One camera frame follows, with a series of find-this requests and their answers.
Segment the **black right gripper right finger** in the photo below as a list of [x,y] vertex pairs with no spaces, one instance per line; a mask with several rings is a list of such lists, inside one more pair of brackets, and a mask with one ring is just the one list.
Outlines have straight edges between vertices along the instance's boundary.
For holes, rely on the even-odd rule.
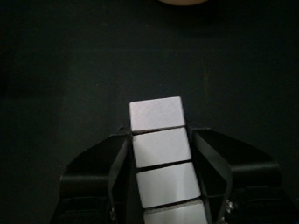
[[290,224],[276,160],[211,129],[191,132],[194,164],[210,224]]

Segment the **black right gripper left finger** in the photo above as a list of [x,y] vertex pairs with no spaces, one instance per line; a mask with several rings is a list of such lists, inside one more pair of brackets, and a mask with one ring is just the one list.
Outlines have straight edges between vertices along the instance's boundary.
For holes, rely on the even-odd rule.
[[49,224],[119,224],[113,198],[131,143],[131,133],[119,128],[100,143],[84,150],[60,176],[59,203]]

